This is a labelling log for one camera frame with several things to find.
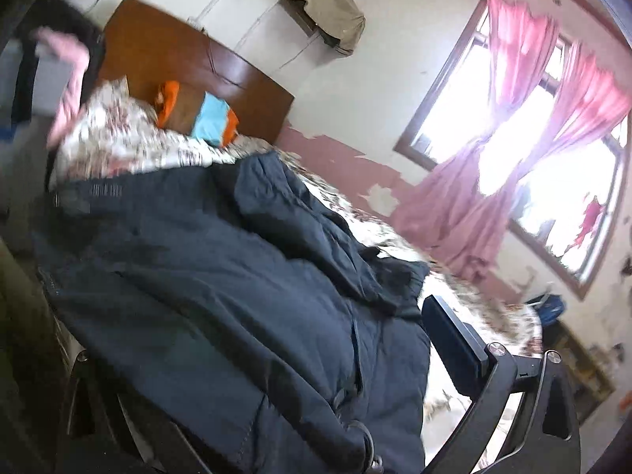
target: brown headboard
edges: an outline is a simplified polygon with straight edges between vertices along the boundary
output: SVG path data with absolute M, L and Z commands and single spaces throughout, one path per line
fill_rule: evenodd
M 166 80 L 222 98 L 239 118 L 239 133 L 276 141 L 294 96 L 235 52 L 175 17 L 138 0 L 123 0 L 105 26 L 106 80 L 127 76 L 131 96 L 153 103 Z

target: light blue cloth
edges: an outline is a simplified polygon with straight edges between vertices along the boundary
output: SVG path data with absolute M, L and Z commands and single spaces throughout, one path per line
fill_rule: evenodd
M 195 118 L 191 137 L 204 139 L 213 146 L 221 146 L 224 131 L 228 125 L 228 111 L 230 107 L 224 100 L 213 94 L 206 93 L 201 104 L 200 113 Z

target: curtain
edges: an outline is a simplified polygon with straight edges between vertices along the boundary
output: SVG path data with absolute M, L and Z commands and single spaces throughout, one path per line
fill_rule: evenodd
M 609 134 L 631 107 L 630 95 L 617 87 L 614 74 L 599 69 L 595 55 L 574 43 L 551 116 L 533 150 L 503 187 L 474 205 L 440 245 L 437 257 L 459 277 L 470 281 L 484 277 L 500 250 L 520 179 L 541 159 Z
M 489 119 L 484 132 L 437 166 L 391 216 L 399 234 L 444 263 L 447 259 L 438 248 L 481 199 L 481 149 L 537 87 L 559 32 L 555 21 L 534 17 L 524 2 L 487 0 L 487 5 L 492 61 Z

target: window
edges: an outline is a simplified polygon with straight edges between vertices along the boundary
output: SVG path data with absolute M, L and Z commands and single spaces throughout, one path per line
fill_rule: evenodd
M 488 35 L 487 1 L 481 0 L 396 151 L 430 170 L 483 132 L 490 82 Z M 538 87 L 483 149 L 482 194 L 498 190 L 538 140 L 551 114 L 569 47 L 568 41 L 558 41 Z M 511 231 L 580 297 L 592 282 L 608 241 L 628 164 L 627 141 L 628 119 L 602 141 L 543 160 L 521 181 L 514 200 Z M 593 219 L 585 217 L 589 207 Z M 588 228 L 591 220 L 594 225 L 579 240 L 582 225 Z

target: bed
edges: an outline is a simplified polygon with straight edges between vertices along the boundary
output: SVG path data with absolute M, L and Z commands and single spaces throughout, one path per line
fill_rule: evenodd
M 51 186 L 69 181 L 108 179 L 185 166 L 233 164 L 274 151 L 293 97 L 238 55 L 185 23 L 138 0 L 124 0 L 105 28 L 107 55 L 85 111 L 59 147 Z M 240 119 L 239 136 L 226 148 L 156 128 L 153 101 L 158 84 L 178 79 L 225 99 Z M 336 188 L 307 171 L 295 155 L 276 150 L 282 162 L 328 209 L 341 215 L 356 239 L 382 256 L 425 261 L 431 268 L 419 304 L 443 297 L 485 342 L 501 342 L 513 354 L 542 352 L 538 318 L 528 307 L 486 300 L 473 286 L 454 278 L 427 255 L 412 248 L 378 218 L 354 209 Z M 519 403 L 513 395 L 478 467 L 495 459 Z M 426 461 L 448 439 L 470 400 L 459 395 L 431 350 L 423 404 Z

